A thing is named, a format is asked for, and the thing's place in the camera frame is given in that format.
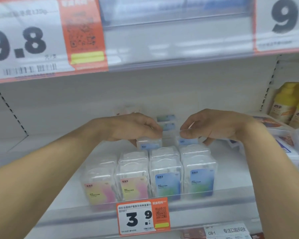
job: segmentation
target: forearm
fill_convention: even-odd
[[[299,239],[299,171],[262,124],[239,131],[266,239]]]
[[[0,238],[24,238],[101,141],[86,125],[0,168]]]

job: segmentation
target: hand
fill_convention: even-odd
[[[180,129],[187,130],[181,131],[180,135],[183,138],[207,137],[204,141],[207,145],[220,138],[238,141],[237,132],[250,123],[258,122],[253,117],[238,112],[204,109],[184,122]]]
[[[140,137],[157,139],[163,135],[163,129],[155,120],[141,113],[97,118],[91,122],[97,123],[106,141],[125,139],[136,146],[136,139]]]

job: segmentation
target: price label holder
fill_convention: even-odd
[[[299,0],[254,0],[254,51],[299,51]]]
[[[167,197],[116,204],[120,236],[171,230]]]
[[[0,0],[0,82],[107,71],[98,0]]]

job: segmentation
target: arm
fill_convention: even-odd
[[[0,168],[0,238],[21,239],[103,140],[162,137],[140,113],[94,119],[58,140]]]
[[[191,124],[184,138],[243,143],[266,239],[299,239],[299,171],[267,129],[250,116],[209,109],[191,115],[181,129]]]

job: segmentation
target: barcode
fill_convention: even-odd
[[[156,212],[156,219],[167,217],[166,207],[155,208],[155,212]]]
[[[5,76],[19,76],[19,75],[28,76],[35,73],[50,72],[55,70],[57,70],[56,63],[52,63],[52,64],[17,67],[17,68],[7,68],[7,69],[3,69],[3,74]]]

